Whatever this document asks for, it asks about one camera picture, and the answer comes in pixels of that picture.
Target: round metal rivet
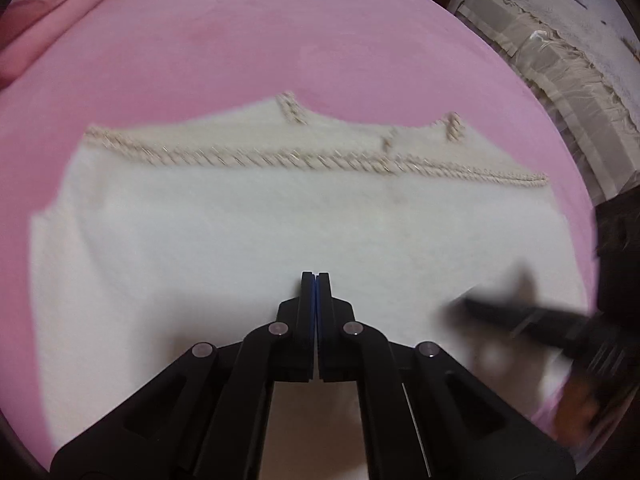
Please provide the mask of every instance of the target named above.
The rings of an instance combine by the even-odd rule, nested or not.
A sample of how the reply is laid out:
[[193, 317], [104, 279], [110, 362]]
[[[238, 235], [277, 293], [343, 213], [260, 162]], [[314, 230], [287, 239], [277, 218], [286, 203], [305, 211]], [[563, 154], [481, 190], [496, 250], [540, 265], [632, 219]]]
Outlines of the round metal rivet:
[[191, 349], [191, 353], [196, 357], [209, 357], [213, 352], [213, 346], [209, 343], [198, 343]]
[[358, 335], [364, 330], [364, 327], [362, 326], [362, 323], [350, 321], [345, 323], [342, 329], [349, 335]]
[[281, 321], [276, 321], [269, 325], [269, 332], [273, 335], [285, 335], [289, 331], [289, 326]]
[[425, 357], [434, 357], [440, 353], [440, 347], [431, 341], [425, 341], [418, 345], [418, 352]]

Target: white cloth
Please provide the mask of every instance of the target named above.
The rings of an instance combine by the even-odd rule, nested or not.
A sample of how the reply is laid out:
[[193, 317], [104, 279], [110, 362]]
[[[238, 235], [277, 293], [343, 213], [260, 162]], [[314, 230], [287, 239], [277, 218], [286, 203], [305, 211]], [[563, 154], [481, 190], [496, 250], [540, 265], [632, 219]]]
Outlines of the white cloth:
[[600, 70], [640, 129], [640, 63], [612, 28], [574, 0], [511, 0], [546, 23]]
[[[233, 143], [228, 133], [242, 124], [258, 136], [271, 132], [273, 141], [261, 144], [277, 149], [295, 127], [301, 138], [316, 132], [322, 150], [440, 143], [441, 154], [449, 145], [453, 156], [460, 149], [506, 173], [532, 175], [469, 127], [451, 140], [447, 121], [357, 126], [298, 112], [287, 122], [270, 100], [187, 126], [120, 134], [152, 142], [154, 131], [158, 139], [174, 131], [188, 150], [207, 136]], [[278, 124], [285, 135], [272, 127]], [[505, 293], [525, 285], [539, 301], [586, 309], [568, 226], [549, 186], [411, 172], [152, 165], [94, 139], [78, 149], [55, 203], [33, 218], [31, 241], [40, 380], [57, 447], [191, 344], [236, 342], [273, 320], [304, 270], [329, 272], [334, 295], [352, 303], [358, 320], [402, 344], [437, 341], [527, 413], [558, 387], [566, 365], [548, 364], [545, 352], [525, 342], [457, 330], [445, 306], [481, 284]], [[359, 414], [349, 385], [279, 385], [272, 412], [280, 416], [270, 420], [268, 449], [316, 442], [310, 449], [321, 452], [317, 440], [329, 433], [341, 442], [345, 465], [336, 456], [313, 462], [299, 454], [300, 470], [287, 462], [283, 476], [282, 461], [266, 452], [264, 478], [366, 478], [362, 443], [342, 441], [360, 431], [351, 431]]]

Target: pink table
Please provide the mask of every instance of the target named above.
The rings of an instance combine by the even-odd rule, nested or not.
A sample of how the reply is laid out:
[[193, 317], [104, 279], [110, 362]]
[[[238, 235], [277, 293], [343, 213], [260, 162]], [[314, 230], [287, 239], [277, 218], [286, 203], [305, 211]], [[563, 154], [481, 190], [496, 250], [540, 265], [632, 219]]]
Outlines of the pink table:
[[551, 178], [592, 297], [591, 204], [555, 127], [506, 64], [430, 0], [105, 0], [0, 94], [0, 409], [52, 458], [30, 312], [29, 222], [89, 123], [181, 121], [292, 90], [348, 121], [457, 111]]

